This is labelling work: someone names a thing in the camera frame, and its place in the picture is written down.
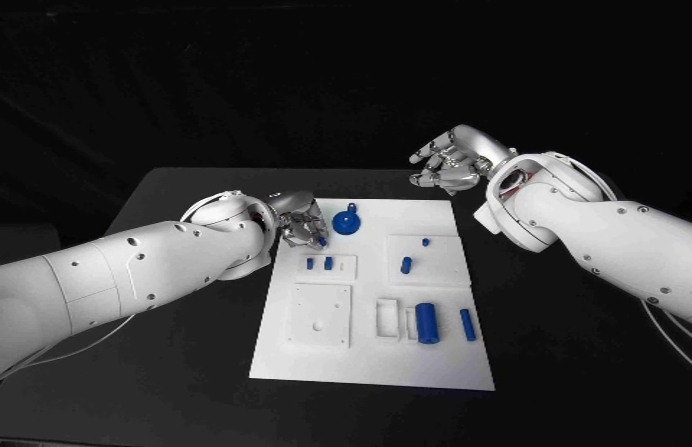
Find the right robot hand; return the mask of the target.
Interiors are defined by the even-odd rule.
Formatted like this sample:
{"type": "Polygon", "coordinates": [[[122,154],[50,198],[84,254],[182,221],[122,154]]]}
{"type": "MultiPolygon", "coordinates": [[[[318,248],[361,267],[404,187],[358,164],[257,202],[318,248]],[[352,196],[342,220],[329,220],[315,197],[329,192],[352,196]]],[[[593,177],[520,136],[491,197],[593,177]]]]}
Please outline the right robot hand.
{"type": "Polygon", "coordinates": [[[422,188],[440,188],[452,196],[492,179],[499,169],[518,156],[488,133],[469,125],[458,125],[439,135],[412,155],[410,163],[426,162],[410,183],[422,188]]]}

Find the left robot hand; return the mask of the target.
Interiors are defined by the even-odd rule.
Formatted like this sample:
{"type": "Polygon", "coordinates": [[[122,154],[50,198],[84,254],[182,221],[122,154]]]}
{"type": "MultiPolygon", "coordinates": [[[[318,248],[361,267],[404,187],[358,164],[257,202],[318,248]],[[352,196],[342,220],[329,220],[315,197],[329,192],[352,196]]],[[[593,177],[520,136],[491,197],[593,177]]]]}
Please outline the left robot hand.
{"type": "Polygon", "coordinates": [[[329,230],[313,193],[306,190],[277,192],[269,196],[266,203],[289,246],[325,250],[329,230]]]}

